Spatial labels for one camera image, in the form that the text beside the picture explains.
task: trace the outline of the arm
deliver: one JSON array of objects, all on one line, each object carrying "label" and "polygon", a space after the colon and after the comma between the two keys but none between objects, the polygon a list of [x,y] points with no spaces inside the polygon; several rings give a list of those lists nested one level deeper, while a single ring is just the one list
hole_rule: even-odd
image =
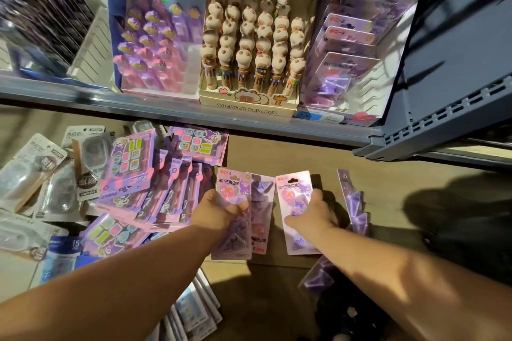
[{"label": "arm", "polygon": [[97,261],[0,305],[0,340],[140,341],[170,311],[246,203],[209,190],[190,226]]},{"label": "arm", "polygon": [[315,245],[418,340],[506,340],[512,289],[456,264],[359,236],[335,224],[322,191],[285,223]]}]

